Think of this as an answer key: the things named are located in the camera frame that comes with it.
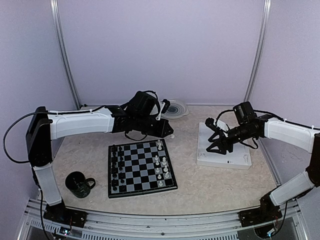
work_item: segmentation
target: chess board border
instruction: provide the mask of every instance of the chess board border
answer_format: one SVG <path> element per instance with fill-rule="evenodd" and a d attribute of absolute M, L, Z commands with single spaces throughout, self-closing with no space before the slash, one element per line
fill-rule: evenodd
<path fill-rule="evenodd" d="M 135 191 L 130 191 L 130 192 L 119 192 L 119 193 L 112 193 L 112 186 L 111 186 L 111 182 L 112 182 L 112 174 L 111 174 L 111 154 L 112 154 L 112 148 L 113 147 L 124 147 L 124 146 L 131 146 L 131 145 L 137 145 L 137 144 L 146 144 L 146 143 L 156 143 L 158 141 L 158 139 L 161 140 L 162 142 L 162 146 L 163 146 L 163 150 L 165 152 L 165 156 L 167 159 L 167 164 L 169 166 L 170 169 L 170 175 L 171 175 L 171 179 L 173 182 L 172 186 L 163 186 L 163 187 L 159 187 L 157 189 L 147 189 L 147 190 L 135 190 Z M 170 191 L 170 190 L 176 190 L 178 189 L 178 184 L 176 181 L 176 177 L 175 177 L 175 173 L 174 173 L 174 169 L 172 167 L 171 164 L 171 159 L 168 153 L 168 148 L 167 148 L 167 144 L 164 138 L 158 138 L 155 140 L 150 140 L 150 141 L 137 141 L 137 142 L 131 142 L 131 143 L 122 143 L 122 144 L 117 144 L 117 145 L 111 145 L 108 146 L 108 198 L 109 199 L 115 199 L 115 198 L 122 198 L 122 197 L 131 197 L 131 196 L 140 196 L 140 195 L 147 195 L 147 194 L 153 194 L 153 193 L 160 193 L 160 192 L 166 192 L 166 191 Z"/>

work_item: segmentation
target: chessboard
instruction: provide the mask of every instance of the chessboard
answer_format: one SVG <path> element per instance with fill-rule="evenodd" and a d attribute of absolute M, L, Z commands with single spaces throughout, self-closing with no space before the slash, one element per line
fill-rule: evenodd
<path fill-rule="evenodd" d="M 164 139 L 108 148 L 108 197 L 121 198 L 177 189 Z"/>

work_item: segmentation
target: marble table surface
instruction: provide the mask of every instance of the marble table surface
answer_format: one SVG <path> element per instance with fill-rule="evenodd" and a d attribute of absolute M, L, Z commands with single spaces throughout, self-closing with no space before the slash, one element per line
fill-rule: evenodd
<path fill-rule="evenodd" d="M 196 165 L 199 122 L 216 118 L 225 106 L 189 106 L 190 114 L 170 120 L 175 138 L 166 145 L 178 184 L 177 190 L 122 198 L 108 198 L 108 146 L 133 141 L 124 133 L 90 133 L 65 137 L 53 161 L 53 170 L 67 206 L 108 213 L 141 215 L 188 215 L 237 210 L 259 205 L 259 199 L 276 187 L 260 149 L 250 149 L 249 170 Z M 233 112 L 221 119 L 236 126 Z M 139 133 L 130 132 L 133 137 Z M 148 136 L 145 141 L 155 139 Z M 73 171 L 95 178 L 96 186 L 82 199 L 65 186 Z"/>

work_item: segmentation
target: table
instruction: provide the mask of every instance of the table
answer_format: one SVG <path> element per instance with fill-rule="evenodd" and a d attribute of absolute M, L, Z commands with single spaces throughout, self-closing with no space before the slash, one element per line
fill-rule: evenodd
<path fill-rule="evenodd" d="M 190 114 L 170 120 L 175 138 L 166 137 L 177 190 L 123 198 L 108 198 L 108 146 L 133 141 L 124 133 L 89 133 L 65 137 L 53 161 L 53 170 L 67 206 L 108 213 L 141 215 L 189 215 L 237 210 L 259 205 L 259 199 L 276 187 L 260 149 L 250 149 L 249 170 L 196 165 L 199 122 L 216 118 L 229 107 L 188 106 Z M 222 121 L 236 126 L 232 112 Z M 129 135 L 139 138 L 139 133 Z M 156 139 L 148 136 L 145 141 Z M 86 198 L 76 198 L 65 187 L 73 171 L 95 178 L 96 186 Z"/>

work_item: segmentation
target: mug handle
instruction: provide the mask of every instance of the mug handle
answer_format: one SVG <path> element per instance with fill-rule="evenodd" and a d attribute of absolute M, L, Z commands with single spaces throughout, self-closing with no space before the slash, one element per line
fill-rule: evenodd
<path fill-rule="evenodd" d="M 93 189 L 94 186 L 96 185 L 96 180 L 95 180 L 94 178 L 92 178 L 92 177 L 89 177 L 89 178 L 87 178 L 87 179 L 85 180 L 85 183 L 88 185 L 88 187 L 89 187 L 90 189 Z"/>

